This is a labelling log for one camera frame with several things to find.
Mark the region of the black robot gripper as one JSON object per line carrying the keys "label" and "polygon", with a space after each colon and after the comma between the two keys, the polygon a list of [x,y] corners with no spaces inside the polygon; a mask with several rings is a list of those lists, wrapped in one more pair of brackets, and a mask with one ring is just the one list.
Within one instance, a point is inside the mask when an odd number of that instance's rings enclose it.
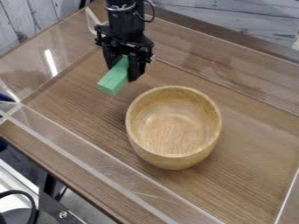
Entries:
{"label": "black robot gripper", "polygon": [[135,35],[129,39],[113,34],[109,25],[97,25],[97,44],[103,48],[107,68],[119,62],[122,55],[129,55],[129,81],[137,81],[146,72],[146,63],[153,61],[154,41],[145,35]]}

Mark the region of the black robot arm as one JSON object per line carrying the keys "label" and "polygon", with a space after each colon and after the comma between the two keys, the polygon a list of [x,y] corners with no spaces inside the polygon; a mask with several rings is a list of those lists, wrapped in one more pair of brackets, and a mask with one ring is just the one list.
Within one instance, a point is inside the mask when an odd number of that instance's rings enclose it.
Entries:
{"label": "black robot arm", "polygon": [[107,68],[129,59],[129,81],[137,81],[153,61],[154,41],[145,35],[146,23],[155,20],[155,7],[149,0],[106,0],[109,24],[98,24],[97,44],[103,48]]}

